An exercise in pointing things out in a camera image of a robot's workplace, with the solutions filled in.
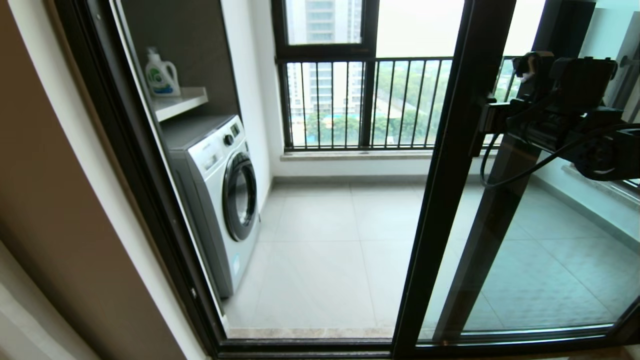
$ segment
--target balcony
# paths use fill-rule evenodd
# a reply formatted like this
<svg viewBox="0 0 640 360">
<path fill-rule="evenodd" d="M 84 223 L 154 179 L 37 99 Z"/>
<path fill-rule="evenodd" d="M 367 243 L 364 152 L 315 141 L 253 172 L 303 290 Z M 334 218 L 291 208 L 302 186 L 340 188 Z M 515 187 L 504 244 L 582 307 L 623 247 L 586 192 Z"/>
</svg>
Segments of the balcony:
<svg viewBox="0 0 640 360">
<path fill-rule="evenodd" d="M 505 56 L 493 96 L 516 97 Z M 452 57 L 286 62 L 285 152 L 428 150 L 435 144 Z M 365 71 L 374 67 L 367 88 Z"/>
</svg>

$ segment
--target washing machine label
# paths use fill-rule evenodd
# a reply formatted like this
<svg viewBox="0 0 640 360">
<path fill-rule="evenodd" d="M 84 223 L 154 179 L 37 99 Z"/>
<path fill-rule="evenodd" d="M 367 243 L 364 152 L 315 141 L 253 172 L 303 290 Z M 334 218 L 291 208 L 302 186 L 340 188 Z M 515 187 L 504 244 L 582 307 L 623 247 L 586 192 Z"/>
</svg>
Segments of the washing machine label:
<svg viewBox="0 0 640 360">
<path fill-rule="evenodd" d="M 237 275 L 238 271 L 240 271 L 240 254 L 236 254 L 236 256 L 234 256 L 233 267 L 234 275 Z"/>
</svg>

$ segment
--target sky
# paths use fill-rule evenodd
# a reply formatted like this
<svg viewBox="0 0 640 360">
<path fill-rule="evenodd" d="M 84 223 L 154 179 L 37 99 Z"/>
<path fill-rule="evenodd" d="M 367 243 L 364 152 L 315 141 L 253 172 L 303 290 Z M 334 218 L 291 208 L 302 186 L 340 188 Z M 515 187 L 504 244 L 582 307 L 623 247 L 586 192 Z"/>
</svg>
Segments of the sky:
<svg viewBox="0 0 640 360">
<path fill-rule="evenodd" d="M 518 0 L 504 55 L 531 50 L 544 0 Z M 462 0 L 380 0 L 376 56 L 453 56 Z"/>
</svg>

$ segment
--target washing machine door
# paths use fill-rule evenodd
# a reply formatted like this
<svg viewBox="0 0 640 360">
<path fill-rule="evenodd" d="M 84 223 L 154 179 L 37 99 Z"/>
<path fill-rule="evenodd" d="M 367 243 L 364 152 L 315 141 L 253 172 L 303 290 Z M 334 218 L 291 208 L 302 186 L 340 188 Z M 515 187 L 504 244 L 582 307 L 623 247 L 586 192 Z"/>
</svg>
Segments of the washing machine door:
<svg viewBox="0 0 640 360">
<path fill-rule="evenodd" d="M 225 223 L 235 241 L 246 239 L 257 217 L 257 189 L 249 155 L 238 152 L 229 159 L 222 190 Z"/>
</svg>

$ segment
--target white shelf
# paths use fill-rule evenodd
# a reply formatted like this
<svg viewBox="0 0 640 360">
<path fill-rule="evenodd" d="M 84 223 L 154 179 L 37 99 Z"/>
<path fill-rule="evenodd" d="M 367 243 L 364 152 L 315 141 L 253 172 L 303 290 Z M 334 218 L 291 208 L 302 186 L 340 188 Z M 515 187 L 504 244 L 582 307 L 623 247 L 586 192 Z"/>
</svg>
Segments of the white shelf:
<svg viewBox="0 0 640 360">
<path fill-rule="evenodd" d="M 152 97 L 151 107 L 158 121 L 172 118 L 209 101 L 206 88 L 180 88 L 180 93 L 180 96 L 175 97 Z"/>
</svg>

